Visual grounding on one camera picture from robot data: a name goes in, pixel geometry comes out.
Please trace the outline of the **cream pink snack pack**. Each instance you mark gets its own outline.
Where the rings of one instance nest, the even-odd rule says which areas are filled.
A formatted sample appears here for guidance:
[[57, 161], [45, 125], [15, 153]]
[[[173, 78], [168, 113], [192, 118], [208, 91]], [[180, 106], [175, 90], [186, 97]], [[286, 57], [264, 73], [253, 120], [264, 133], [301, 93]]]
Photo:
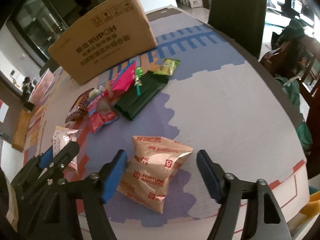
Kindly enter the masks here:
[[[70, 141], [77, 141], [76, 133], [80, 129], [70, 129], [61, 126], [56, 126], [52, 137], [53, 157], [55, 157]], [[68, 164], [67, 170], [78, 173], [77, 157]]]

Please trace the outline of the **brown striped Costa snack pack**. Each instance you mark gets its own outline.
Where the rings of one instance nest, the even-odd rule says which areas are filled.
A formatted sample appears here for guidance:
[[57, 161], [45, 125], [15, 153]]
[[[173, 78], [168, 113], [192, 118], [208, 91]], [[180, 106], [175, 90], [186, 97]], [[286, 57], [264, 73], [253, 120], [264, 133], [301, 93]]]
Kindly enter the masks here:
[[65, 119], [65, 123], [80, 120], [85, 116], [87, 111], [87, 100], [92, 90], [93, 88], [88, 89], [76, 99], [76, 101], [73, 103], [71, 109], [68, 112], [68, 115]]

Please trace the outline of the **Fortune Biscuits beige bag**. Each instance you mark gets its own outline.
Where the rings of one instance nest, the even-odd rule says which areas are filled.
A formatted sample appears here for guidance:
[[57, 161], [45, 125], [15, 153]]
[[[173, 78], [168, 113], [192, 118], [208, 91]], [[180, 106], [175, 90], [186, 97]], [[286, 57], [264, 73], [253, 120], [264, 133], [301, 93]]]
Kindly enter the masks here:
[[160, 214], [170, 182], [193, 148], [165, 137], [134, 135], [134, 157], [127, 163], [117, 190]]

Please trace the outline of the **black chair near basket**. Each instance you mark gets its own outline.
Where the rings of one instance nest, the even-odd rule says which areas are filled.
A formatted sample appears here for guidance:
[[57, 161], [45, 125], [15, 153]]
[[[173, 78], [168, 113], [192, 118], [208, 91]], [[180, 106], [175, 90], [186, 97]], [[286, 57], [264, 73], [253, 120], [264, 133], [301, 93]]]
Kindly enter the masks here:
[[54, 73], [60, 65], [54, 60], [54, 59], [49, 59], [44, 66], [40, 69], [39, 76], [42, 77], [42, 75], [46, 72], [46, 70], [50, 70], [52, 73]]

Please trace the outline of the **red pink snack pack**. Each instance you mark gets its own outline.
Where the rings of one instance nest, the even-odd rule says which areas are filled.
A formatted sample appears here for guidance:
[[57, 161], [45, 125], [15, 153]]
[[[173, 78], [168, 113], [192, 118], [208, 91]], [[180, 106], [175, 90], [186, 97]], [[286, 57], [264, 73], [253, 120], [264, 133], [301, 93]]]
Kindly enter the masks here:
[[114, 100], [128, 91], [135, 81], [136, 62], [131, 62], [110, 81], [109, 97]]

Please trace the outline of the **woven straw mat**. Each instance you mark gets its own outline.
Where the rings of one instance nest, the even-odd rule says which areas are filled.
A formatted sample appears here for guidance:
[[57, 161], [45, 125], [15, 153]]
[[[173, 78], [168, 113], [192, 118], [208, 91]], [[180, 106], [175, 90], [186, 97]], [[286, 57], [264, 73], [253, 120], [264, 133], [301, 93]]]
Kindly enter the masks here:
[[23, 152], [30, 120], [31, 113], [22, 109], [18, 117], [17, 126], [11, 144], [11, 147], [19, 152]]

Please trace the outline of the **red hawthorn snack pack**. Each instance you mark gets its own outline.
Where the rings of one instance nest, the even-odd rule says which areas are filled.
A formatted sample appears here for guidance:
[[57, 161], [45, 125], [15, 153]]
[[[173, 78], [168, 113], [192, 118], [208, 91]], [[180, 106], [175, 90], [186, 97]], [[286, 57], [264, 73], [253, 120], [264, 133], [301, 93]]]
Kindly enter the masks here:
[[91, 133], [119, 119], [109, 100], [108, 90], [87, 102], [88, 123]]

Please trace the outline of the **green lollipop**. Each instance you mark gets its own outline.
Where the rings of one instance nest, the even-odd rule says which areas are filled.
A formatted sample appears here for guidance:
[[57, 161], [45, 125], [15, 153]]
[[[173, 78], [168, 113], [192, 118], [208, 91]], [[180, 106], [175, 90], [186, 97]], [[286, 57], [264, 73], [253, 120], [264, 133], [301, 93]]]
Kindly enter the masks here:
[[142, 82], [141, 82], [140, 78], [143, 75], [144, 74], [143, 74], [143, 71], [142, 71], [141, 67], [136, 67], [136, 70], [135, 70], [135, 88], [136, 88], [137, 96], [141, 96], [140, 86], [142, 85]]

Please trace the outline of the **colourful patterned tablecloth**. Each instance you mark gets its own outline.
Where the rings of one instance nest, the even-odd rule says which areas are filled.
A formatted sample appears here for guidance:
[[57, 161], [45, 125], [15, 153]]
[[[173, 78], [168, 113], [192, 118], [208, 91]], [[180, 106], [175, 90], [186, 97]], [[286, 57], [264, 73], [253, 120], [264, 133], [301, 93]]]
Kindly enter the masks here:
[[55, 126], [65, 124], [76, 98], [89, 88], [108, 85], [131, 61], [144, 71], [157, 68], [164, 58], [181, 64], [168, 84], [128, 121], [120, 115], [94, 134], [87, 120], [77, 139], [79, 173], [85, 178], [111, 161], [119, 149], [134, 155], [133, 135], [157, 135], [194, 148], [170, 184], [164, 212], [159, 214], [119, 192], [106, 204], [118, 239], [206, 239], [219, 204], [210, 198], [196, 165], [205, 149], [212, 161], [239, 179], [264, 178], [285, 220], [309, 202], [306, 158], [296, 134], [299, 110], [255, 57], [226, 36], [177, 9], [148, 14], [158, 47], [118, 64], [83, 86], [62, 68], [35, 108], [25, 145], [24, 162], [51, 145]]

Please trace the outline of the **pale green candy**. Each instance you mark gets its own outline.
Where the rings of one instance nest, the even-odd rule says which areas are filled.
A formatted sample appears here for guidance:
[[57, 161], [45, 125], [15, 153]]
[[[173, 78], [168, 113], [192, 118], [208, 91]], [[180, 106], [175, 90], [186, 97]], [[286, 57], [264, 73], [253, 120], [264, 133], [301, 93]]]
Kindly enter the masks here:
[[103, 93], [104, 91], [105, 91], [105, 87], [99, 86], [99, 88], [95, 88], [92, 91], [90, 91], [88, 98], [91, 100], [91, 99], [97, 97], [98, 95], [100, 95], [101, 93]]

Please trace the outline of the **yellow green candy pack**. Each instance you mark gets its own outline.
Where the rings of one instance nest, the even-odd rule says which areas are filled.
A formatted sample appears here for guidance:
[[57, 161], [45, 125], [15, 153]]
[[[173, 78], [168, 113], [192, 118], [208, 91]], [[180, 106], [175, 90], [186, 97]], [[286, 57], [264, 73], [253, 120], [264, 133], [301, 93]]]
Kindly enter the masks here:
[[172, 76], [179, 64], [180, 60], [165, 58], [163, 64], [153, 73], [156, 75]]

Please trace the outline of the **dark green snack pack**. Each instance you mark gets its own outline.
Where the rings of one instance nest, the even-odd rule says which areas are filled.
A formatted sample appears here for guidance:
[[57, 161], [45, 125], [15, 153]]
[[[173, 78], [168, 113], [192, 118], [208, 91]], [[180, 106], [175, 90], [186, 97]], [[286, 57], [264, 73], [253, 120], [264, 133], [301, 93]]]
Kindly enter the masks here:
[[169, 77], [148, 71], [140, 80], [140, 95], [135, 87], [131, 87], [114, 105], [115, 110], [130, 121], [168, 84]]

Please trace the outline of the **black chair right side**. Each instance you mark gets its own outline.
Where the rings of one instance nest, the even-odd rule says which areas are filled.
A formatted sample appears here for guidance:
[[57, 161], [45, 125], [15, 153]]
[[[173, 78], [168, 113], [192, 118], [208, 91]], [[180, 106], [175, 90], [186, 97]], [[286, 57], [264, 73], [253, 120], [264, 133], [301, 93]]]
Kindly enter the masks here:
[[212, 0], [208, 24], [259, 58], [266, 7], [267, 0]]

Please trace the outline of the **brown cardboard box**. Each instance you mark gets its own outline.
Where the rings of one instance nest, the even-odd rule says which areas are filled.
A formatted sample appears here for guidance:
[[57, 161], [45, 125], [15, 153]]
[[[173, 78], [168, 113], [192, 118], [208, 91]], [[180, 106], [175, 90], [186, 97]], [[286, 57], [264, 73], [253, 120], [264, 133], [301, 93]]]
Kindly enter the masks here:
[[139, 0], [107, 0], [75, 21], [48, 53], [82, 85], [156, 46]]

